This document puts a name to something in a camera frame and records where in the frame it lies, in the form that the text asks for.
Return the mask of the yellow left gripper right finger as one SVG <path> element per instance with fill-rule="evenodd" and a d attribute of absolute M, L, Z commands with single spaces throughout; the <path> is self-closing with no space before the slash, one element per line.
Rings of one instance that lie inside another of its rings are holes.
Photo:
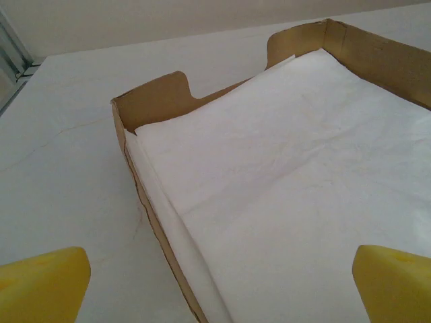
<path fill-rule="evenodd" d="M 429 258 L 362 245 L 352 274 L 371 322 L 430 321 Z"/>

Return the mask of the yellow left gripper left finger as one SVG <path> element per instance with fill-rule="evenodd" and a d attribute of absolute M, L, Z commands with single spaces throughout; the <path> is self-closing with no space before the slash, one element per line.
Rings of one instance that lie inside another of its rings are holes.
<path fill-rule="evenodd" d="M 91 277 L 86 251 L 69 247 L 1 266 L 2 322 L 75 322 Z"/>

